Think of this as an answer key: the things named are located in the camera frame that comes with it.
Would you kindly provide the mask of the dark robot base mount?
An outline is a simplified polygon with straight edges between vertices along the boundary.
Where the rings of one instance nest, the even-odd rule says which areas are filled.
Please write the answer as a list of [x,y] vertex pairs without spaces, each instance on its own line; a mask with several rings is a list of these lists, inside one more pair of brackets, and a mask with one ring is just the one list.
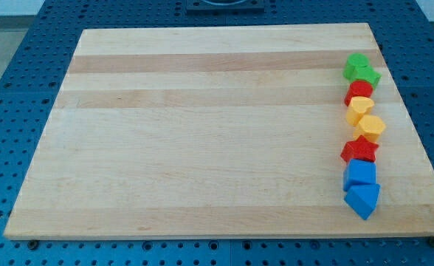
[[185,0],[186,13],[263,12],[265,0]]

